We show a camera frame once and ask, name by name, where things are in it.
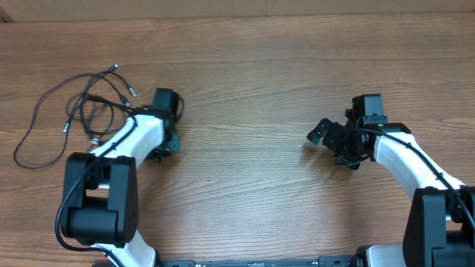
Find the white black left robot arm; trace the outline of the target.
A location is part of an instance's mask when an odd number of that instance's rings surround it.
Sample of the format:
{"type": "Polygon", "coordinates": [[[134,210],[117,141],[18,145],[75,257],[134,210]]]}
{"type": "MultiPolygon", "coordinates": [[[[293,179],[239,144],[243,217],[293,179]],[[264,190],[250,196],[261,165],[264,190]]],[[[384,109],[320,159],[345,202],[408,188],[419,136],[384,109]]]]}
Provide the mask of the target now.
{"type": "Polygon", "coordinates": [[[157,264],[157,251],[138,232],[137,168],[154,152],[180,149],[174,124],[169,112],[136,112],[104,145],[68,157],[55,220],[63,248],[101,252],[114,266],[157,264]]]}

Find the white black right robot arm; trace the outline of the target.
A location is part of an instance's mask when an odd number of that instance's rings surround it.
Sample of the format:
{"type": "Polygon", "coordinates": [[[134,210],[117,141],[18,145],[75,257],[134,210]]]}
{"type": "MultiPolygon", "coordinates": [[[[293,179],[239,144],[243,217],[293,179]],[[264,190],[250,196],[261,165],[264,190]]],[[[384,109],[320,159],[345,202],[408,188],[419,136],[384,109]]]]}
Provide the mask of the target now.
{"type": "Polygon", "coordinates": [[[411,201],[403,240],[358,248],[335,266],[473,266],[474,188],[439,167],[402,123],[360,116],[346,125],[322,119],[308,134],[353,170],[365,160],[393,175],[411,201]]]}

